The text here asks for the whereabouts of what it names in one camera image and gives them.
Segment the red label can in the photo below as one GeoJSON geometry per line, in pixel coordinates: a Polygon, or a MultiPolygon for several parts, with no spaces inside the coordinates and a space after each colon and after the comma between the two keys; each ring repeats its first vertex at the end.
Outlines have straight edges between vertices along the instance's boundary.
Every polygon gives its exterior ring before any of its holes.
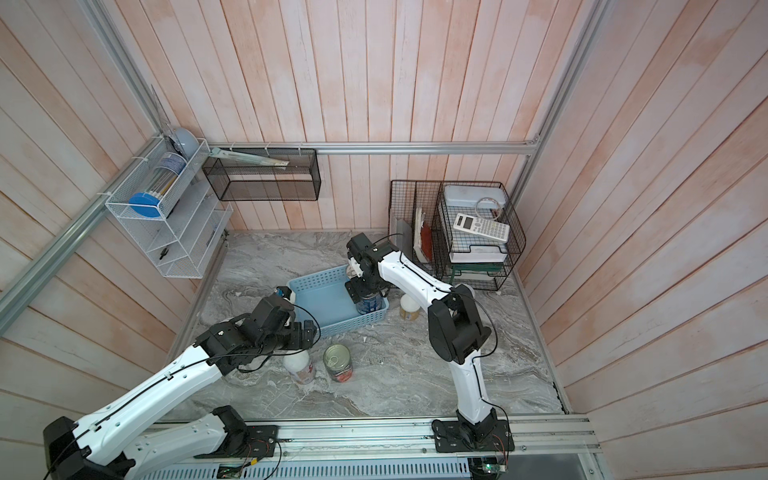
{"type": "Polygon", "coordinates": [[[323,363],[332,380],[343,383],[353,375],[353,364],[349,349],[342,344],[330,345],[323,354],[323,363]]]}

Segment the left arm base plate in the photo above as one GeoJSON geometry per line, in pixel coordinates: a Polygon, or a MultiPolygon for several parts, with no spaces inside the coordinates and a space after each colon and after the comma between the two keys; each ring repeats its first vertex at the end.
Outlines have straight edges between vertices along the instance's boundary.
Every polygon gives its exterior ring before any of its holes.
{"type": "Polygon", "coordinates": [[[217,450],[196,455],[196,459],[273,457],[277,444],[277,425],[225,428],[226,436],[217,450]]]}

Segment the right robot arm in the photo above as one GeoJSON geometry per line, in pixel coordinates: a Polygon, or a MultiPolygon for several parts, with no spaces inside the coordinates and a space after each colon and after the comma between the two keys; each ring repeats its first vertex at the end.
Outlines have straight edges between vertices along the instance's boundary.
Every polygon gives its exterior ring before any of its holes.
{"type": "Polygon", "coordinates": [[[490,435],[498,423],[499,408],[487,398],[481,348],[492,328],[481,320],[472,290],[431,276],[389,241],[374,243],[360,233],[346,247],[354,276],[345,288],[352,301],[396,287],[425,310],[430,345],[452,374],[460,430],[474,441],[490,435]]]}

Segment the white lid red can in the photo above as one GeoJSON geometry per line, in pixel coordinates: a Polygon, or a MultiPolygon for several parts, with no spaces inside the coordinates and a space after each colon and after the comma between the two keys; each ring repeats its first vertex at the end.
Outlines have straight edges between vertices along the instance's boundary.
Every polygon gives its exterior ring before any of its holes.
{"type": "Polygon", "coordinates": [[[298,385],[307,385],[315,378],[315,368],[306,350],[292,352],[283,357],[283,366],[292,381],[298,385]]]}

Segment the light blue plastic basket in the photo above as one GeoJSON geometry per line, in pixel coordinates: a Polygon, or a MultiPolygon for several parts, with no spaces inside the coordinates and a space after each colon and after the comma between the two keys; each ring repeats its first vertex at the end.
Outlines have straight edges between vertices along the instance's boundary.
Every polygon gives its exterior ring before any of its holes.
{"type": "Polygon", "coordinates": [[[321,327],[323,338],[361,329],[386,318],[389,302],[382,298],[375,311],[360,313],[345,288],[346,266],[333,267],[287,282],[295,304],[308,310],[321,327]]]}

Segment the blue can silver lid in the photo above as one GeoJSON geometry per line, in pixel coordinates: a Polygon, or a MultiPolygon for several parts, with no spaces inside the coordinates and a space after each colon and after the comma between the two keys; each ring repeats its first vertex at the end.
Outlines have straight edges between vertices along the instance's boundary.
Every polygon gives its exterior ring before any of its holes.
{"type": "Polygon", "coordinates": [[[366,315],[381,310],[383,304],[384,297],[380,293],[372,293],[362,296],[360,300],[355,303],[355,307],[359,315],[366,315]]]}

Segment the white lid yellow can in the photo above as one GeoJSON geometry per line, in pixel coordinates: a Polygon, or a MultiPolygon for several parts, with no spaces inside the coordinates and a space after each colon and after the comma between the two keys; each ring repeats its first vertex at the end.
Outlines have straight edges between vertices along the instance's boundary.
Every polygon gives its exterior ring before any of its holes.
{"type": "Polygon", "coordinates": [[[403,320],[415,321],[420,316],[420,305],[409,295],[400,298],[399,315],[403,320]]]}

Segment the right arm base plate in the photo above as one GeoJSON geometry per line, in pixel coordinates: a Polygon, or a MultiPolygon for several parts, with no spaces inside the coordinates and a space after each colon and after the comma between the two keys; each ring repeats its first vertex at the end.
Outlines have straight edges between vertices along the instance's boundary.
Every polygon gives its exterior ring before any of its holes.
{"type": "Polygon", "coordinates": [[[439,453],[492,452],[515,450],[509,425],[493,416],[476,425],[464,418],[454,421],[435,419],[431,423],[435,448],[439,453]]]}

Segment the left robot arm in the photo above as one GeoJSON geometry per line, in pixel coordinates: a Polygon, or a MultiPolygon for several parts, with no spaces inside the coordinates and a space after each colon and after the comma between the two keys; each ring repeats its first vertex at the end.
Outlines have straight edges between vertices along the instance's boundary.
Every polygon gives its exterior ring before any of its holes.
{"type": "Polygon", "coordinates": [[[262,458],[272,436],[259,434],[231,406],[186,425],[147,429],[192,394],[257,358],[305,352],[321,337],[315,317],[299,321],[291,290],[277,288],[250,313],[219,322],[158,373],[78,420],[62,416],[43,431],[49,479],[134,479],[202,456],[262,458]]]}

